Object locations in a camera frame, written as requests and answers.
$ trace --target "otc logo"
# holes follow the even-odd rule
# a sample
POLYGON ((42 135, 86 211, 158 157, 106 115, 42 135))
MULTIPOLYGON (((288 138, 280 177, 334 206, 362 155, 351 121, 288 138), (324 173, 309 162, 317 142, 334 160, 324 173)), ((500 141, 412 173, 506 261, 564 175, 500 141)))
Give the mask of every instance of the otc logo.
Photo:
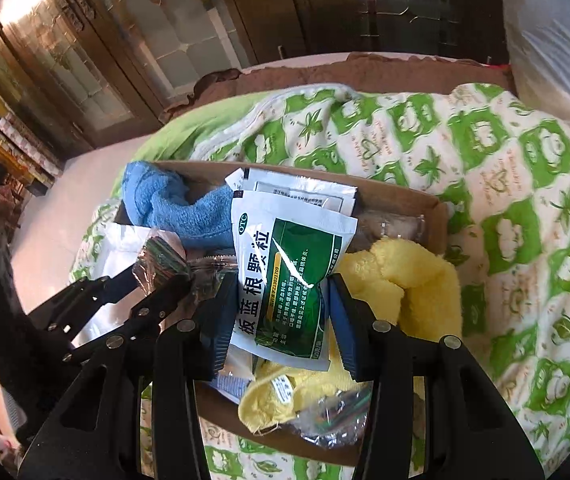
POLYGON ((238 221, 238 234, 241 235, 245 232, 245 228, 247 227, 247 213, 243 213, 241 215, 240 220, 238 221))

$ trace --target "cardboard box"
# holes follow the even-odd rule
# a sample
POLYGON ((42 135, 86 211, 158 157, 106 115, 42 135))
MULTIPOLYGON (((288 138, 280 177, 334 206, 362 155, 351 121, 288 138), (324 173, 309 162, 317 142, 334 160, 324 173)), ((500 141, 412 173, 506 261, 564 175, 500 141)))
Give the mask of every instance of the cardboard box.
MULTIPOLYGON (((425 217, 425 230, 421 244, 434 254, 445 253, 447 246, 447 208, 435 196, 427 193, 376 180, 324 171, 300 170, 286 166, 175 160, 157 162, 156 165, 164 170, 175 171, 183 177, 189 188, 187 199, 190 203, 198 200, 212 188, 225 184, 225 177, 238 168, 261 167, 264 170, 298 174, 356 186, 358 193, 354 208, 355 216, 358 211, 365 208, 406 216, 423 215, 425 217)), ((131 223, 122 203, 115 222, 120 224, 131 223)), ((196 397, 200 416, 238 436, 310 460, 348 466, 354 466, 358 461, 360 446, 346 446, 334 450, 321 449, 283 429, 270 431, 262 436, 251 434, 238 419, 236 404, 207 384, 199 383, 196 385, 196 397)))

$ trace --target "blue towel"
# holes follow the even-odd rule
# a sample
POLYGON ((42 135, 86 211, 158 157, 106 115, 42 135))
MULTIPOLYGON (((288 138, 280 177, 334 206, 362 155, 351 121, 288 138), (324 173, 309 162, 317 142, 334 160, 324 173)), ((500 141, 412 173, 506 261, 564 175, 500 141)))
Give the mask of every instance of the blue towel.
POLYGON ((172 171, 131 162, 123 174, 123 203, 133 225, 173 231, 188 248, 228 248, 232 238, 232 190, 222 186, 193 205, 187 187, 172 171))

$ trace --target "packet sealed edge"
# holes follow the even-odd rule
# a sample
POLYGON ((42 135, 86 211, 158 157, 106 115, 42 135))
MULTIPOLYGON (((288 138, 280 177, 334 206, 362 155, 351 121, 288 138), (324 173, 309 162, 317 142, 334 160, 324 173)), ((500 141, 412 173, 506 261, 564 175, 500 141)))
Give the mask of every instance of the packet sealed edge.
POLYGON ((225 182, 232 190, 289 196, 347 216, 351 215, 356 202, 355 186, 260 168, 238 168, 225 182))
POLYGON ((357 222, 296 198, 236 191, 239 311, 231 343, 286 366, 327 370, 326 277, 357 222))

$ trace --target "white tag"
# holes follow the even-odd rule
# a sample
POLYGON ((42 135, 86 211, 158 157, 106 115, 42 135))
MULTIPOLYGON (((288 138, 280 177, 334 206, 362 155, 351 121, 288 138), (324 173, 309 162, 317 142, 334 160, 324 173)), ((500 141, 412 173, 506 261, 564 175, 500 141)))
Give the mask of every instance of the white tag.
POLYGON ((271 380, 271 385, 274 387, 276 396, 283 404, 291 402, 291 396, 294 394, 294 388, 291 386, 287 375, 281 375, 271 380))

